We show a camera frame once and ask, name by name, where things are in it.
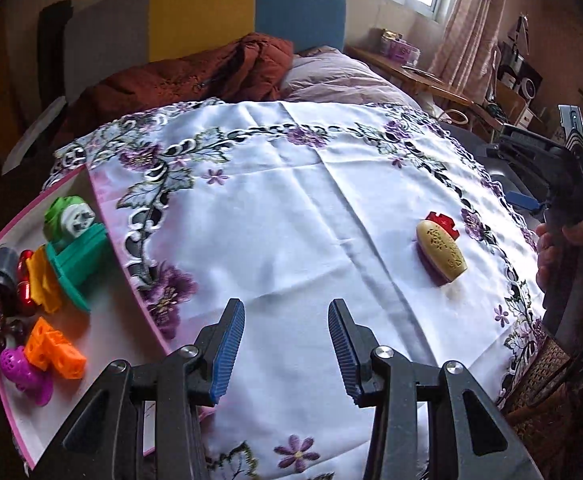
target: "white embroidered tablecloth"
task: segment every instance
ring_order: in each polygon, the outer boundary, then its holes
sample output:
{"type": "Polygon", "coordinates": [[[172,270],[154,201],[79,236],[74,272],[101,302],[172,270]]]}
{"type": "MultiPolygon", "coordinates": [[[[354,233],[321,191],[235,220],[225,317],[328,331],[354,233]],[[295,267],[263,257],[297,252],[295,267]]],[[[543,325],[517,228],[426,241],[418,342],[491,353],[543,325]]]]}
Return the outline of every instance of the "white embroidered tablecloth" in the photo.
{"type": "MultiPolygon", "coordinates": [[[[358,480],[373,410],[345,394],[327,328],[344,298],[381,344],[459,360],[501,401],[542,338],[534,241],[456,140],[398,105],[183,103],[58,152],[86,162],[121,264],[172,351],[240,298],[226,396],[204,422],[213,478],[358,480]],[[415,227],[452,217],[468,270],[436,286],[415,227]]],[[[419,410],[427,459],[427,410],[419,410]]]]}

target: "silver bolt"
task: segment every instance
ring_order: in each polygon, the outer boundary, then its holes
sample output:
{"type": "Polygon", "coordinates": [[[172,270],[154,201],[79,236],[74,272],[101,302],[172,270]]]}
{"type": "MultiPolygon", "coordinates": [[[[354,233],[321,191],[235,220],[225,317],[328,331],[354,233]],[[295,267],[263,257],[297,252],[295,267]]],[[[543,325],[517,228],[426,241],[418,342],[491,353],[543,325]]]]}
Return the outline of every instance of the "silver bolt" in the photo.
{"type": "Polygon", "coordinates": [[[180,350],[178,350],[178,352],[180,352],[182,357],[188,357],[189,359],[198,355],[198,349],[194,345],[183,346],[180,348],[180,350]]]}
{"type": "Polygon", "coordinates": [[[374,350],[376,354],[381,359],[391,359],[394,356],[394,349],[391,346],[379,346],[374,350]]]}
{"type": "Polygon", "coordinates": [[[465,369],[465,367],[463,367],[463,365],[460,364],[458,361],[449,361],[445,365],[445,368],[447,368],[447,371],[450,374],[454,374],[454,375],[458,375],[458,374],[462,373],[462,371],[465,369]]]}
{"type": "Polygon", "coordinates": [[[109,366],[116,374],[120,374],[127,369],[127,363],[122,360],[114,361],[109,366]]]}

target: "cable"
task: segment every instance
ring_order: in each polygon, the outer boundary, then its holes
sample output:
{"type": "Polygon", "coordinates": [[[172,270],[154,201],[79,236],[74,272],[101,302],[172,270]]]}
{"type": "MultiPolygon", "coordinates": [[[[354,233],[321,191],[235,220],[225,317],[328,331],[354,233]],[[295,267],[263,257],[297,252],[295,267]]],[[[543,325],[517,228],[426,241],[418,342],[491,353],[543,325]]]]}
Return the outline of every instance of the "cable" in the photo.
{"type": "MultiPolygon", "coordinates": [[[[578,168],[580,169],[580,173],[583,177],[583,167],[579,164],[578,168]]],[[[555,372],[553,372],[548,378],[546,378],[538,388],[536,388],[536,390],[534,391],[533,395],[531,396],[531,400],[533,402],[528,403],[528,406],[531,408],[535,408],[538,405],[542,404],[543,402],[545,402],[550,396],[553,395],[553,393],[555,393],[556,390],[559,389],[559,387],[561,386],[561,384],[563,384],[575,371],[576,367],[581,364],[581,362],[583,361],[583,347],[581,348],[580,352],[578,352],[578,354],[572,358],[569,359],[569,361],[567,361],[566,363],[564,363],[558,370],[556,370],[555,372]],[[562,372],[565,371],[565,373],[563,374],[563,376],[560,378],[559,381],[556,381],[556,383],[548,390],[546,391],[539,399],[536,399],[539,394],[541,392],[543,392],[543,390],[545,390],[545,388],[549,385],[549,383],[551,381],[553,381],[554,379],[556,379],[556,377],[558,377],[558,375],[562,372]]]]}

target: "desk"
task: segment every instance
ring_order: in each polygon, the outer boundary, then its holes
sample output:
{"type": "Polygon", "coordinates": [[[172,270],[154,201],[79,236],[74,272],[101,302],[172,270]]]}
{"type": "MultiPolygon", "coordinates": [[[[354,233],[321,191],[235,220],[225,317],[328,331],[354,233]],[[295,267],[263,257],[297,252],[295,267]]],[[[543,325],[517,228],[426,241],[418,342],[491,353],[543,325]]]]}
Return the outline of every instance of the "desk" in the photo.
{"type": "Polygon", "coordinates": [[[449,85],[417,75],[411,70],[406,70],[402,68],[401,63],[393,61],[392,59],[387,59],[385,56],[382,56],[382,54],[375,54],[369,50],[364,50],[354,46],[345,47],[345,54],[379,68],[396,79],[400,79],[403,83],[401,89],[412,97],[419,92],[428,91],[431,92],[434,97],[447,99],[462,105],[463,107],[469,107],[473,104],[470,99],[458,94],[449,85]]]}

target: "wall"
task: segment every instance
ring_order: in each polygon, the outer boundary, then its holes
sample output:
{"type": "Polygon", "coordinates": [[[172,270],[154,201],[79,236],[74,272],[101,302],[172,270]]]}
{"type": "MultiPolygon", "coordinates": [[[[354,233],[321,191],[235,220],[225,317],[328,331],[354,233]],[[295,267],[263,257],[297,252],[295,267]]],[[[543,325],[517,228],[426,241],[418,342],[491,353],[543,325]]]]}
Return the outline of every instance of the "wall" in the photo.
{"type": "Polygon", "coordinates": [[[583,20],[575,3],[507,0],[501,40],[507,38],[520,13],[529,18],[527,60],[543,76],[534,108],[547,107],[553,113],[558,104],[574,104],[583,110],[583,20]]]}
{"type": "MultiPolygon", "coordinates": [[[[36,63],[38,14],[59,0],[6,0],[8,49],[15,90],[31,123],[40,113],[36,63]]],[[[74,10],[100,0],[72,0],[74,10]]],[[[347,0],[347,43],[371,46],[370,28],[389,28],[405,35],[422,51],[428,66],[443,35],[443,26],[390,0],[347,0]]]]}

